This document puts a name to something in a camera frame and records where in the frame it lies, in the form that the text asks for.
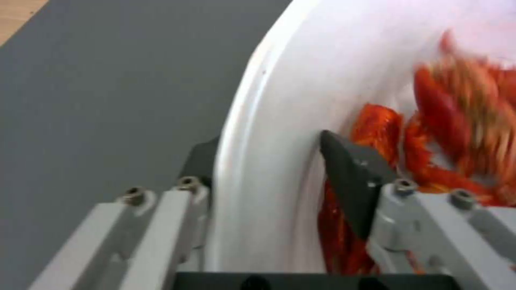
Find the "black plastic part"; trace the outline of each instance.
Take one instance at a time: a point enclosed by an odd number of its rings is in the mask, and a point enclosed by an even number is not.
[[[209,188],[212,187],[213,165],[219,146],[219,137],[217,136],[206,143],[197,144],[190,150],[178,179],[183,176],[197,176],[204,185]]]
[[[179,272],[173,290],[459,290],[446,275],[331,276]]]
[[[331,131],[320,136],[326,174],[351,229],[369,237],[381,187],[396,178],[389,164],[373,148],[359,146]]]

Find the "wooden table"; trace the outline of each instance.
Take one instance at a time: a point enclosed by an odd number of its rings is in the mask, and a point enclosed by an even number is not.
[[[0,46],[48,0],[0,0]]]

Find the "white plastic bowl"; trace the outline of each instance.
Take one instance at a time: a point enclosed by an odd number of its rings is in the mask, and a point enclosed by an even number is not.
[[[319,132],[346,133],[366,102],[410,116],[413,66],[436,57],[441,33],[513,21],[511,2],[294,0],[252,55],[225,123],[205,269],[323,272]]]

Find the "gray surface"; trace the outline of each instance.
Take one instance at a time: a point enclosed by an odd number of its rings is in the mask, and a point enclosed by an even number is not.
[[[493,206],[477,210],[470,224],[500,256],[516,264],[516,208]]]
[[[24,289],[91,207],[169,188],[217,135],[288,0],[51,0],[0,49],[0,288]]]

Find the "bolt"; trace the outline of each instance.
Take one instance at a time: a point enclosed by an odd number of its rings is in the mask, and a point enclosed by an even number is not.
[[[195,176],[185,176],[178,180],[179,190],[188,190],[194,194],[199,186],[201,186],[201,181]]]
[[[122,199],[125,204],[140,206],[145,201],[145,188],[132,187],[124,193]]]
[[[396,195],[404,198],[414,193],[417,189],[417,184],[406,179],[396,179],[394,181],[394,187],[396,189]]]
[[[449,202],[460,210],[469,211],[473,209],[477,200],[471,192],[465,189],[454,189],[449,194]]]

